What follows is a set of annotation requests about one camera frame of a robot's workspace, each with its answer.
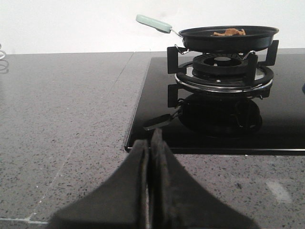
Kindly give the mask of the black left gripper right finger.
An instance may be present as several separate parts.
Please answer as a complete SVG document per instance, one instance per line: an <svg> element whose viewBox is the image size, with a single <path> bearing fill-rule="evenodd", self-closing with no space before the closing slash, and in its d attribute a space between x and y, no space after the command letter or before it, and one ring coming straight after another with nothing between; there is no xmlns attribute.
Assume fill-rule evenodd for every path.
<svg viewBox="0 0 305 229"><path fill-rule="evenodd" d="M257 229L255 221L205 190L179 163L156 129L151 140L154 229Z"/></svg>

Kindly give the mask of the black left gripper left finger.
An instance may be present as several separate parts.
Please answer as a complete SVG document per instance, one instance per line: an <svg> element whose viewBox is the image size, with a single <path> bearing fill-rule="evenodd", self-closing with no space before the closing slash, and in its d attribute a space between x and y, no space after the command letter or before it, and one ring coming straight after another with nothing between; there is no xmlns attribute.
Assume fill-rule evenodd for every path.
<svg viewBox="0 0 305 229"><path fill-rule="evenodd" d="M57 211L50 229L143 229L149 150L134 142L120 167L97 189Z"/></svg>

